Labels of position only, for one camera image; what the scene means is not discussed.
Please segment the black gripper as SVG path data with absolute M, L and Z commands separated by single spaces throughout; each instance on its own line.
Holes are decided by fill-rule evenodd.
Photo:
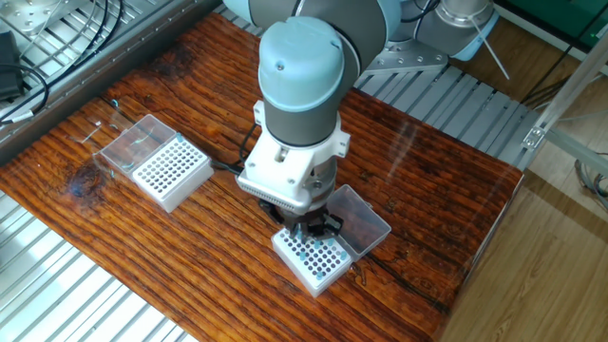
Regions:
M 308 233 L 313 237 L 338 235 L 343 226 L 343 219 L 328 214 L 326 205 L 304 215 L 284 210 L 268 201 L 261 201 L 259 207 L 275 224 L 287 229 L 291 236 L 296 235 L 300 231 L 299 224 L 304 223 L 308 224 Z

